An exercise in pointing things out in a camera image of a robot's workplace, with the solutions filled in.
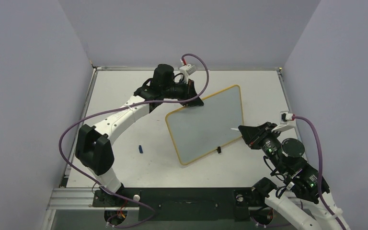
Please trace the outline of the yellow framed whiteboard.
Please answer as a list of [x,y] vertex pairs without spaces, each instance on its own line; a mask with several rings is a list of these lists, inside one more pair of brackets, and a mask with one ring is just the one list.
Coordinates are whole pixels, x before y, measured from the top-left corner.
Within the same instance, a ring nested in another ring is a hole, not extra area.
[[181,165],[217,151],[241,138],[244,124],[239,85],[232,85],[203,98],[204,105],[183,107],[168,113],[165,122]]

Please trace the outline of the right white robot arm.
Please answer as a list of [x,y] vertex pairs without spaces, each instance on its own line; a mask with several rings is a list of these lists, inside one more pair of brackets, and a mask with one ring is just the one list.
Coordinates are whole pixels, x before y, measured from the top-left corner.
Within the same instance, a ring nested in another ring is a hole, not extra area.
[[275,210],[298,230],[349,229],[327,182],[303,157],[302,142],[278,139],[282,132],[294,127],[294,121],[238,126],[245,144],[264,152],[264,160],[273,165],[271,176],[280,176],[284,184],[277,186],[269,178],[262,178],[251,187],[252,201]]

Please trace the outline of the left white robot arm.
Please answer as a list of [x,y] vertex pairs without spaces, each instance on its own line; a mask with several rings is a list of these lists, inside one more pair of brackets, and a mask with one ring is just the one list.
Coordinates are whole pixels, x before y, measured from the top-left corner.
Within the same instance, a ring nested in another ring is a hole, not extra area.
[[177,100],[184,107],[203,106],[195,83],[189,78],[196,70],[195,65],[184,64],[175,74],[172,66],[159,64],[152,78],[137,88],[119,111],[92,126],[84,124],[79,129],[75,156],[107,189],[105,200],[110,205],[118,206],[124,199],[123,184],[112,168],[115,160],[112,145],[131,125],[167,99]]

